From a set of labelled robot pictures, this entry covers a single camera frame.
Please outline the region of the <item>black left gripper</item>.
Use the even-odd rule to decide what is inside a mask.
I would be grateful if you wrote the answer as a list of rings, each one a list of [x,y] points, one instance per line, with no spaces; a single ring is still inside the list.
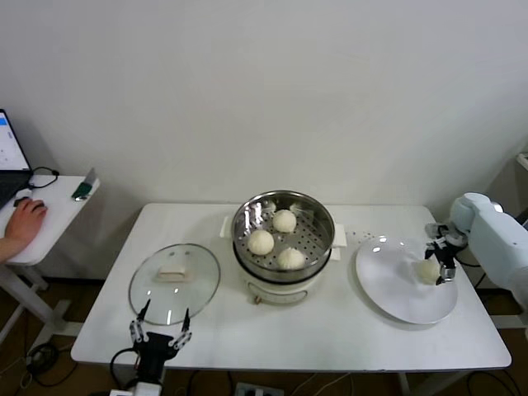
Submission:
[[[137,317],[130,323],[131,341],[136,342],[134,352],[139,358],[136,368],[136,377],[139,382],[160,382],[165,362],[173,359],[177,355],[177,350],[181,350],[192,337],[189,309],[186,309],[180,335],[173,345],[169,345],[173,337],[155,332],[148,332],[146,336],[142,325],[150,302],[151,300],[148,299]]]

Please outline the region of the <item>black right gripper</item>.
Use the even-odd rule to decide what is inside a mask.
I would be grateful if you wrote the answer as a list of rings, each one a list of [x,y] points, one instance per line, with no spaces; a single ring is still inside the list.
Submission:
[[[449,243],[428,243],[424,253],[424,259],[428,260],[433,255],[436,256],[437,261],[442,265],[439,276],[436,280],[436,285],[451,282],[455,278],[455,255],[456,248]]]

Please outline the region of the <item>person's bare hand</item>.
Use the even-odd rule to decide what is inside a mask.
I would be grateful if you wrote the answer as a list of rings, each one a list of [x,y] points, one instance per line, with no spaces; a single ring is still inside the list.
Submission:
[[[15,253],[23,251],[37,236],[47,213],[42,200],[21,200],[5,228],[3,240]]]

